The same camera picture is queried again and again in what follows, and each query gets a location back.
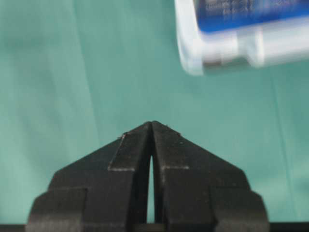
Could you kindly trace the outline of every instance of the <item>green cloth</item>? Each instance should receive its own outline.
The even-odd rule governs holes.
[[[309,220],[309,62],[189,76],[175,28],[172,0],[0,0],[0,223],[147,120],[242,168],[270,220]]]

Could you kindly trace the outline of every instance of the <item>black plastic part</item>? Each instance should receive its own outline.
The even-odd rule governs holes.
[[[159,122],[153,132],[156,222],[169,232],[269,230],[263,201],[242,170]]]
[[[149,225],[151,156],[155,224]],[[26,225],[26,232],[42,231],[267,232],[269,223],[241,169],[154,121],[56,172]]]
[[[24,232],[24,225],[0,225],[0,232]],[[271,223],[270,232],[308,232],[309,223],[289,222]],[[134,225],[132,232],[166,232],[164,224],[137,224]]]
[[[147,122],[56,172],[35,200],[26,231],[124,232],[145,223],[151,135]],[[84,197],[74,197],[81,191]]]

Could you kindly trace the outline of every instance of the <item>green background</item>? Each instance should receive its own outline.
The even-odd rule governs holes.
[[[0,223],[147,120],[242,168],[272,221],[309,220],[308,66],[189,76],[172,0],[0,0]]]

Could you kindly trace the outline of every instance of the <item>plastic container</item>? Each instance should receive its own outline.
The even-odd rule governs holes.
[[[308,0],[175,0],[183,68],[245,59],[254,67],[309,54]]]

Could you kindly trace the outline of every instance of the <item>blue label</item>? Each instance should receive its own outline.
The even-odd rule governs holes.
[[[309,15],[309,0],[195,0],[201,31],[215,32]]]

